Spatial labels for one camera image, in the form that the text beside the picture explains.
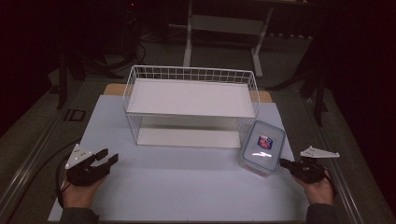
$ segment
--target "dark sleeve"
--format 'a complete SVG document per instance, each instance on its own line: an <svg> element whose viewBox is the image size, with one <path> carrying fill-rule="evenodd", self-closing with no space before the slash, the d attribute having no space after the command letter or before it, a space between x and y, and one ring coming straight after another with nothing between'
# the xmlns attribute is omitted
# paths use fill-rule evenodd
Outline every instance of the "dark sleeve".
<svg viewBox="0 0 396 224"><path fill-rule="evenodd" d="M98 222L99 216L89 208L65 208L61 216L61 224L96 224Z"/></svg>
<svg viewBox="0 0 396 224"><path fill-rule="evenodd" d="M338 224L335 207L325 203L315 203L308 207L306 224Z"/></svg>

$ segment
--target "white bracket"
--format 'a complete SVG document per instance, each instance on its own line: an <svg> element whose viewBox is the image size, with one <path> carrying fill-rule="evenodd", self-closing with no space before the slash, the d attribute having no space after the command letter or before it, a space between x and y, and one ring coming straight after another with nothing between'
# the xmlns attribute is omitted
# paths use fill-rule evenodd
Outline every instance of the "white bracket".
<svg viewBox="0 0 396 224"><path fill-rule="evenodd" d="M338 152L330 152L315 147L309 147L300 153L300 156L310 158L338 158L340 154Z"/></svg>
<svg viewBox="0 0 396 224"><path fill-rule="evenodd" d="M92 155L91 151L81 147L79 144L76 144L64 169L68 170L68 169L76 166L77 164L81 163L82 161L87 160L91 155Z"/></svg>

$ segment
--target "background desk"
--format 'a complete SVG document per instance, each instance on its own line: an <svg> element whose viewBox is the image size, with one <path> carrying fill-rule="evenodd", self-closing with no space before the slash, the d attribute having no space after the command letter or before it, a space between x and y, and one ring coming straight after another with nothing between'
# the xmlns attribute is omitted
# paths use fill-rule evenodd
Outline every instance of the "background desk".
<svg viewBox="0 0 396 224"><path fill-rule="evenodd" d="M239 166L237 149L137 146L121 102L120 96L101 96L81 141L92 152L108 147L110 155L120 154L92 206L101 220L304 220L307 200L288 170L255 175ZM273 103L261 104L258 119L283 127ZM282 157L293 160L288 140ZM61 213L55 203L49 220Z"/></svg>

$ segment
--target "rack top shelf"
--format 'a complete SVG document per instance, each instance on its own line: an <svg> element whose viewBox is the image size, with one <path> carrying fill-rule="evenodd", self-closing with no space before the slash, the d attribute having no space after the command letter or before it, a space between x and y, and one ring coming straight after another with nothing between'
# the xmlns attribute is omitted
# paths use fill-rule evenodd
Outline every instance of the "rack top shelf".
<svg viewBox="0 0 396 224"><path fill-rule="evenodd" d="M255 119L247 84L137 78L127 114Z"/></svg>

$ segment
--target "person's arm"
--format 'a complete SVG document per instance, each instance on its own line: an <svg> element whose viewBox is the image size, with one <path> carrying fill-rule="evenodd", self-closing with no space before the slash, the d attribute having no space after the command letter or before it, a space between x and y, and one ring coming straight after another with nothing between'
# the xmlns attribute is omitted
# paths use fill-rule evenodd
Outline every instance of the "person's arm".
<svg viewBox="0 0 396 224"><path fill-rule="evenodd" d="M77 187L64 182L64 210L61 216L61 224L95 224L99 221L91 209L93 196L99 186L105 181L105 177L88 187Z"/></svg>
<svg viewBox="0 0 396 224"><path fill-rule="evenodd" d="M339 223L335 207L332 205L332 184L326 178L314 184L306 184L295 176L293 176L293 179L304 188L310 204L306 212L306 224Z"/></svg>

